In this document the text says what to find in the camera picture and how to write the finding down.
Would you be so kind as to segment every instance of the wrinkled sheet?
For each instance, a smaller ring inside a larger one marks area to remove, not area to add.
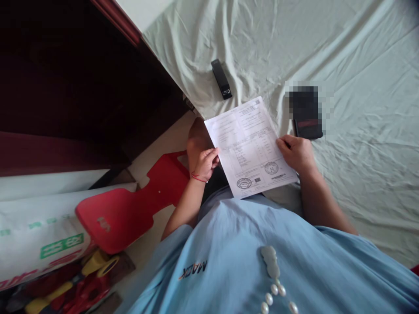
[[[358,231],[412,267],[419,263],[418,25],[407,0],[177,0],[143,35],[205,119],[262,96],[278,134],[290,133],[286,92],[318,85],[319,168]],[[232,90],[227,101],[211,70],[216,58]],[[298,207],[299,191],[290,188],[286,197],[266,195]]]

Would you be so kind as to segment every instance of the blue t-shirt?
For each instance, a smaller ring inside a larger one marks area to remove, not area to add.
[[[261,247],[273,246],[286,297],[269,313],[416,313],[419,277],[370,241],[313,227],[262,195],[212,197],[192,229],[163,240],[117,313],[259,313],[273,279]]]

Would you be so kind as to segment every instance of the white paper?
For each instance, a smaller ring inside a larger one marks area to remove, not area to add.
[[[277,135],[257,97],[205,121],[235,198],[244,198],[297,182],[275,141]]]

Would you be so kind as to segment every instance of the hand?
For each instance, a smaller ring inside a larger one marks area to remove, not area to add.
[[[220,163],[218,158],[218,148],[204,150],[199,154],[198,162],[194,170],[194,175],[201,180],[208,181],[213,175],[214,169]]]
[[[299,174],[317,169],[310,140],[285,135],[278,138],[276,144],[287,164]]]

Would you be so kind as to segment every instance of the smartphone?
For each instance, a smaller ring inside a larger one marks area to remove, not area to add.
[[[323,136],[321,111],[314,86],[298,87],[289,93],[290,113],[294,118],[295,134],[309,140]]]

